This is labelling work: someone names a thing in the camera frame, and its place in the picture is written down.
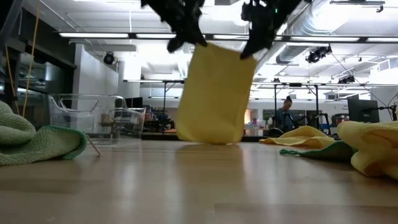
green microfiber cloth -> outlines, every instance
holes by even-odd
[[[0,101],[0,166],[73,159],[85,148],[84,133],[60,126],[44,126],[36,132],[28,120]]]
[[[358,150],[352,148],[343,141],[336,141],[329,146],[319,150],[298,152],[282,149],[279,151],[279,153],[288,155],[299,155],[306,158],[319,159],[324,161],[350,162],[352,156],[357,151]]]

wooden table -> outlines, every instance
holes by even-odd
[[[280,146],[132,142],[0,167],[0,223],[397,223],[398,184]]]

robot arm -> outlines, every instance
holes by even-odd
[[[251,22],[252,26],[241,59],[261,49],[269,49],[276,32],[301,1],[312,0],[250,0],[244,3],[241,18]],[[207,45],[199,28],[200,8],[204,3],[205,0],[141,0],[142,7],[149,5],[176,33],[167,45],[169,52],[176,51],[184,42]]]

clear plastic bin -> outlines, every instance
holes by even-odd
[[[120,146],[142,137],[145,108],[121,96],[49,95],[50,123],[86,133],[96,145]]]

yellow cloth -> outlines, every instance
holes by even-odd
[[[302,126],[289,131],[279,138],[261,139],[260,143],[280,144],[283,146],[305,146],[313,149],[323,149],[335,140],[326,134],[310,126]]]
[[[180,139],[210,144],[240,142],[257,62],[239,52],[197,45],[178,106]]]
[[[398,121],[364,124],[354,121],[338,126],[338,135],[358,152],[353,167],[370,177],[388,175],[398,179]]]

